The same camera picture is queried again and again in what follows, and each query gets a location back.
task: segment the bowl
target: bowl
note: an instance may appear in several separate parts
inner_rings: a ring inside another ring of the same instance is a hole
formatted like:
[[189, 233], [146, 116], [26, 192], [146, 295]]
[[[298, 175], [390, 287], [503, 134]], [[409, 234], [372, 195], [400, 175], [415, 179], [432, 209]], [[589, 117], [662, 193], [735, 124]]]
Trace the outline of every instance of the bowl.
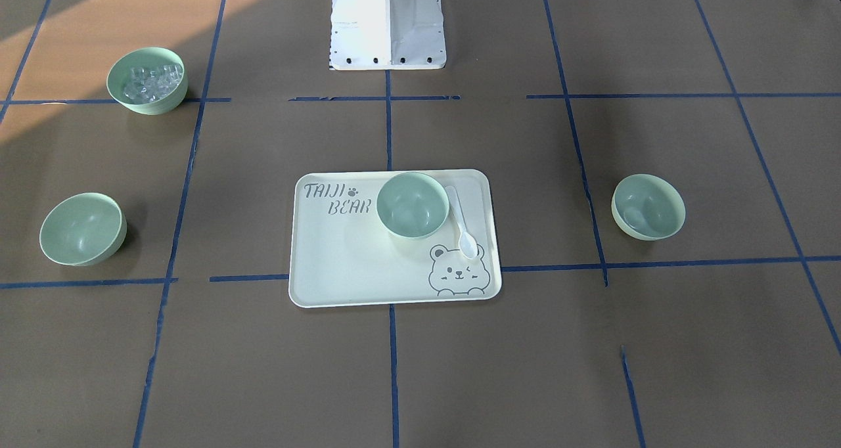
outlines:
[[393, 176], [376, 195], [376, 214], [384, 226], [403, 238], [426, 238], [447, 221], [450, 200], [444, 187], [421, 172]]
[[41, 251], [61, 265], [94, 265], [123, 244], [125, 215], [111, 197], [87, 192], [64, 200], [41, 226]]
[[[151, 70], [163, 65], [176, 65], [181, 68], [183, 77], [177, 87], [169, 94], [159, 100], [150, 103], [131, 100], [124, 94], [126, 83], [131, 80], [132, 68], [145, 68]], [[184, 62], [178, 54], [163, 47], [143, 47], [136, 51], [125, 54], [115, 62], [108, 71], [108, 94], [132, 112], [143, 115], [160, 115], [174, 109], [184, 97], [187, 96], [187, 71], [184, 69]]]
[[669, 182], [648, 173], [622, 179], [613, 192], [610, 208], [620, 229], [644, 241], [669, 238], [686, 220], [681, 194]]

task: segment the bear drawing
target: bear drawing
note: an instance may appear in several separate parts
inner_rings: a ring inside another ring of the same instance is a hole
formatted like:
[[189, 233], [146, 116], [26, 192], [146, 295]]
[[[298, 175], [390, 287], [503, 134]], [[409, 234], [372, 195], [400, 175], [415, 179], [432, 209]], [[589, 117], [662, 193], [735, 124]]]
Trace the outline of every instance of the bear drawing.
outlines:
[[429, 256], [432, 258], [429, 285], [438, 291], [438, 295], [441, 292], [469, 295], [473, 290], [484, 294], [484, 289], [490, 284], [490, 273], [484, 267], [484, 248], [481, 246], [478, 247], [478, 257], [472, 260], [460, 250], [448, 250], [442, 244], [433, 246]]

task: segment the white tray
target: white tray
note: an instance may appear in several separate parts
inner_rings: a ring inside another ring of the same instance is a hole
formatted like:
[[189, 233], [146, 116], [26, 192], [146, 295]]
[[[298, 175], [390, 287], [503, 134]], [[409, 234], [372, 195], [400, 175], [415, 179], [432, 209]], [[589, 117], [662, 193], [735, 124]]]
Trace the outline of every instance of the white tray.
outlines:
[[474, 169], [419, 171], [459, 191], [466, 225], [481, 247], [480, 258], [469, 261], [457, 250], [453, 214], [423, 239], [399, 238], [382, 226], [376, 194], [400, 172], [301, 177], [292, 216], [292, 302], [340, 307], [484, 300], [499, 293], [502, 273], [488, 178]]

